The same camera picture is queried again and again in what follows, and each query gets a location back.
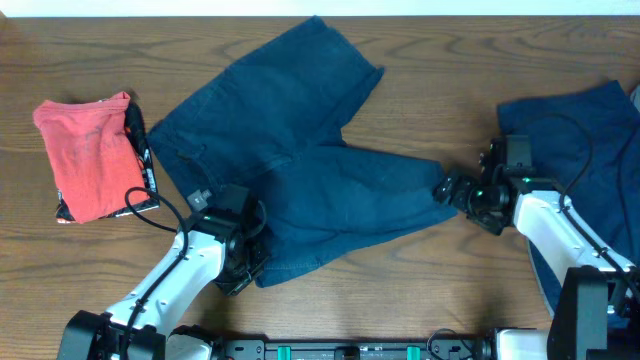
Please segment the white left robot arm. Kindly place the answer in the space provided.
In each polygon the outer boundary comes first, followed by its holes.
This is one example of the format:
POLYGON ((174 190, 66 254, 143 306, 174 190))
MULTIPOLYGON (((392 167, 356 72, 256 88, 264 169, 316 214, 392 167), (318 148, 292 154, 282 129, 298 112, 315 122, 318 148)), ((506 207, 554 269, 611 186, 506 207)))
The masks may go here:
POLYGON ((237 185, 217 197, 196 192, 190 202, 194 211, 177 218, 166 255, 104 313, 77 312, 64 329, 58 358, 225 358, 222 340, 179 321, 208 285, 236 296, 262 274, 269 255, 258 236, 266 207, 237 185))

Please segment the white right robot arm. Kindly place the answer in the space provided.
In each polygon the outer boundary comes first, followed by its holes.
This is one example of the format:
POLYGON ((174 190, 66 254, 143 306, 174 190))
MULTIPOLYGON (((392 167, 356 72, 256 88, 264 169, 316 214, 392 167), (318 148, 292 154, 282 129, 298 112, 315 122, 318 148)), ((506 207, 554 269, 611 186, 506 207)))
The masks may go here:
POLYGON ((547 330, 498 329, 477 341, 475 359, 636 359, 639 269, 581 218, 554 180, 537 176, 526 136, 492 140, 480 177, 451 170, 434 199, 485 231, 524 235, 562 289, 547 330))

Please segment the dark blue denim shorts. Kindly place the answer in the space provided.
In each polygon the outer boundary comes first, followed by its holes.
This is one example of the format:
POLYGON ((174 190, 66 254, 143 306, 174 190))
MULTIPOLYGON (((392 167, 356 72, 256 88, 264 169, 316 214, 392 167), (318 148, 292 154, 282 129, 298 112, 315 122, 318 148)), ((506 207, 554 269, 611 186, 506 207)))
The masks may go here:
POLYGON ((187 201, 239 185, 264 204, 270 257, 260 287, 455 215, 433 198, 440 163, 343 140, 382 76, 312 17, 234 62, 148 133, 187 201))

